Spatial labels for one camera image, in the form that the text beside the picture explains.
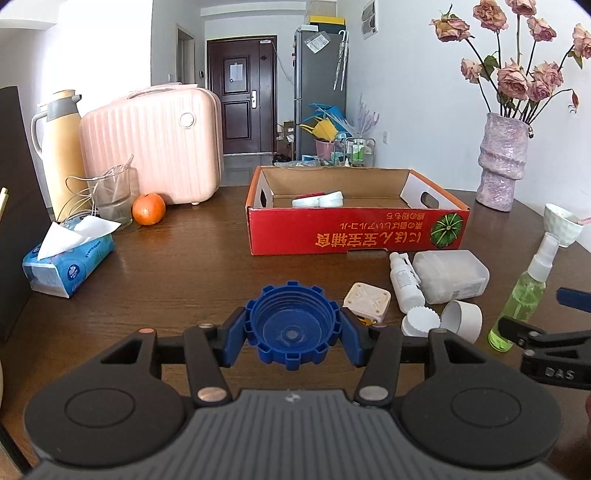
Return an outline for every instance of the refrigerator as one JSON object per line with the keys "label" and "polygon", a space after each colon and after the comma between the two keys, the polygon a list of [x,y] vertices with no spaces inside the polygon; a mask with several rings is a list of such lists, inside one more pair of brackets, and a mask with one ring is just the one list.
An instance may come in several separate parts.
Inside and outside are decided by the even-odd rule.
{"label": "refrigerator", "polygon": [[306,45],[306,40],[318,35],[318,32],[300,31],[295,33],[295,158],[302,155],[316,155],[316,142],[312,134],[302,130],[303,120],[314,114],[311,103],[325,103],[338,106],[346,116],[347,97],[346,77],[343,91],[340,90],[341,74],[336,91],[336,69],[339,63],[339,48],[342,35],[322,32],[330,42],[322,50],[314,53]]}

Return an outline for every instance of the wooden table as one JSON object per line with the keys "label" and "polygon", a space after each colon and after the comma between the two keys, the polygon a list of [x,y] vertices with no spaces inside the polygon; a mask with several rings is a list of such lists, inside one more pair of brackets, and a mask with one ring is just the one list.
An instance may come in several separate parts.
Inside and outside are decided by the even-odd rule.
{"label": "wooden table", "polygon": [[[471,192],[455,192],[469,205]],[[246,234],[247,189],[220,189],[208,202],[169,210],[157,226],[118,235],[116,251],[70,299],[34,294],[8,343],[0,348],[4,368],[1,418],[27,456],[34,454],[22,426],[22,414],[33,394],[76,365],[122,337],[151,326],[161,336],[179,335],[199,323],[222,323],[237,306],[256,298],[268,285],[298,280],[319,285],[331,300],[343,301],[354,282],[392,291],[385,258],[347,255],[252,257]],[[506,302],[519,274],[527,269],[543,235],[542,218],[520,203],[510,214],[473,205],[462,248],[471,250],[491,271],[484,295],[475,299],[484,314],[477,345],[517,367],[521,350],[496,353],[486,333]],[[578,244],[561,249],[532,323],[556,332],[588,329],[591,316],[560,307],[559,287],[589,289],[591,255]],[[400,325],[393,302],[387,322]],[[318,366],[286,372],[264,365],[256,350],[244,347],[234,368],[225,371],[234,394],[241,388],[344,388],[349,394],[362,371],[349,364],[338,343]],[[188,394],[182,367],[164,368],[164,379]],[[423,380],[422,365],[404,365],[398,393]],[[586,439],[584,391],[550,388],[563,409],[564,428],[551,463],[568,478],[591,476],[591,447]],[[5,460],[0,478],[17,478]]]}

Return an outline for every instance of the pumpkin illustration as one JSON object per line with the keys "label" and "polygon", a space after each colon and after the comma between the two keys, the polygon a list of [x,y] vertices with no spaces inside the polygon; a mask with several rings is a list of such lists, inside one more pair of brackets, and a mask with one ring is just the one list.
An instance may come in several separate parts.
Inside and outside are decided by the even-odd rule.
{"label": "pumpkin illustration", "polygon": [[437,248],[449,247],[462,233],[464,220],[457,213],[442,216],[431,229],[431,243]]}

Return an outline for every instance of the box handle hole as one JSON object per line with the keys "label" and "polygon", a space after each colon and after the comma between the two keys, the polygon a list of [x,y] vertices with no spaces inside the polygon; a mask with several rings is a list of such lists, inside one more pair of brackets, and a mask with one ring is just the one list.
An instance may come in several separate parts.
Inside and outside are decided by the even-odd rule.
{"label": "box handle hole", "polygon": [[439,208],[439,201],[429,192],[423,192],[421,195],[421,203],[427,208],[438,209]]}

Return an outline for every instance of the white bottle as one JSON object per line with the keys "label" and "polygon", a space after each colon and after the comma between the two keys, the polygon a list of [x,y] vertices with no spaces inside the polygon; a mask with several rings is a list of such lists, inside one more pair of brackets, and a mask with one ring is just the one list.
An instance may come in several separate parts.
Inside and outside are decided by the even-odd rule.
{"label": "white bottle", "polygon": [[408,313],[412,308],[424,307],[425,297],[418,286],[420,279],[413,270],[408,254],[391,254],[390,267],[390,279],[400,310]]}

